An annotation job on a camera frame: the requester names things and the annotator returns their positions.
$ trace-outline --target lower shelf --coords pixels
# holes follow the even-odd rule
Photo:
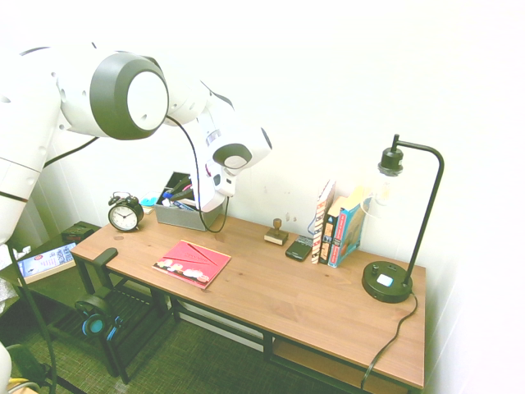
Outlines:
[[[337,381],[347,383],[354,387],[361,387],[361,380],[364,375],[363,371],[293,345],[287,341],[276,338],[273,342],[273,355],[276,356],[276,358],[272,361],[277,364],[285,364],[286,361],[290,361],[299,367],[303,367],[302,369],[313,371],[313,374],[334,378],[337,379]],[[368,377],[365,389],[367,392],[373,394],[407,394],[408,392],[406,388],[375,376]]]
[[[116,332],[112,343],[122,364],[121,367],[125,368],[166,321],[171,311],[160,310],[146,295],[128,289],[112,289],[104,299],[124,320],[122,328]],[[84,335],[83,322],[78,312],[72,310],[50,324],[48,329],[55,337],[60,337],[99,358],[106,365],[107,371],[112,376],[117,376],[117,371],[112,367],[107,359],[107,353],[101,346],[101,338]]]

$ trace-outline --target wooden stamp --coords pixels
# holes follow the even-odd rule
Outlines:
[[[288,233],[286,231],[279,230],[281,228],[282,221],[280,219],[273,219],[273,226],[268,230],[264,236],[264,240],[268,242],[273,242],[274,244],[284,245],[288,239]]]

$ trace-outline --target sticker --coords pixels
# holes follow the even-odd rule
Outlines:
[[[386,275],[381,274],[377,279],[377,283],[381,283],[383,286],[390,287],[394,279],[387,277]]]

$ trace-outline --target lamp base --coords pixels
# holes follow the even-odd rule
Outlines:
[[[363,271],[363,287],[367,293],[381,302],[397,304],[405,301],[412,292],[412,278],[403,284],[407,272],[399,265],[387,261],[375,261]]]

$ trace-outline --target lamp arm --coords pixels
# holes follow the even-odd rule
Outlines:
[[[416,246],[413,249],[412,258],[410,259],[410,265],[409,269],[407,270],[407,274],[404,278],[403,284],[408,284],[410,275],[412,275],[413,266],[416,263],[416,258],[418,256],[419,247],[421,246],[421,242],[423,239],[423,235],[425,233],[425,229],[427,228],[428,218],[430,217],[430,212],[432,211],[432,206],[434,205],[434,200],[436,199],[437,195],[437,189],[439,188],[441,178],[443,177],[443,171],[445,170],[445,161],[443,160],[443,156],[441,156],[441,153],[439,153],[434,148],[431,148],[430,146],[426,145],[420,145],[420,144],[413,144],[411,142],[405,142],[405,141],[399,141],[399,136],[396,135],[397,138],[394,138],[394,143],[392,144],[392,149],[395,149],[395,146],[404,146],[407,148],[417,149],[417,150],[424,150],[425,152],[430,152],[434,156],[437,157],[437,161],[439,162],[439,167],[437,169],[436,174],[436,180],[434,181],[434,187],[432,188],[432,193],[430,194],[430,199],[428,201],[427,211],[425,212],[425,217],[423,218],[423,222],[421,225],[421,229],[419,230],[418,240],[416,241]]]

